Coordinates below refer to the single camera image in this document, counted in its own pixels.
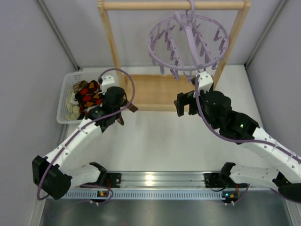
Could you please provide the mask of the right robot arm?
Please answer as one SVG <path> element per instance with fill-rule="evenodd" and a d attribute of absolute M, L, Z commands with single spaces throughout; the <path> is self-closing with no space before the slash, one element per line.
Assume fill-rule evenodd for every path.
<path fill-rule="evenodd" d="M 227 162 L 219 173 L 224 186 L 251 184 L 267 187 L 283 197 L 301 201 L 301 158 L 272 138 L 259 123 L 244 113 L 232 110 L 231 99 L 219 91 L 179 93 L 174 101 L 178 116 L 184 107 L 198 114 L 219 138 L 246 148 L 271 165 L 271 168 L 247 167 Z"/>

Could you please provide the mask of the red black argyle sock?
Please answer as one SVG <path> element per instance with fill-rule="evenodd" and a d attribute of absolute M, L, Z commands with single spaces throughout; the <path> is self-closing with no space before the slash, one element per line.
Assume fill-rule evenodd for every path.
<path fill-rule="evenodd" d="M 92 80 L 91 82 L 81 81 L 75 88 L 75 99 L 88 101 L 92 99 L 100 90 L 100 85 L 95 80 Z"/>

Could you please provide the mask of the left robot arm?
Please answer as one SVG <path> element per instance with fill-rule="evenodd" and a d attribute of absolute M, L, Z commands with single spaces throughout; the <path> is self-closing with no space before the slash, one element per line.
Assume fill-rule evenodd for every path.
<path fill-rule="evenodd" d="M 126 103 L 123 88 L 108 88 L 102 103 L 87 113 L 68 138 L 44 157 L 36 156 L 32 161 L 32 173 L 38 190 L 43 190 L 58 200 L 70 188 L 85 184 L 103 185 L 106 181 L 106 168 L 96 162 L 78 167 L 75 165 L 86 146 L 121 117 L 121 108 Z"/>

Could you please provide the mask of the purple round clip hanger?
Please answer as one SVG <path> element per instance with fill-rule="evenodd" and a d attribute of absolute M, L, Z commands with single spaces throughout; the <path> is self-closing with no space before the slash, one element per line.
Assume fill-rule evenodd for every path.
<path fill-rule="evenodd" d="M 190 80 L 193 71 L 216 69 L 229 48 L 229 36 L 216 20 L 196 14 L 195 1 L 191 9 L 155 25 L 148 36 L 148 51 L 152 64 L 161 74 L 169 70 L 175 79 L 183 73 Z"/>

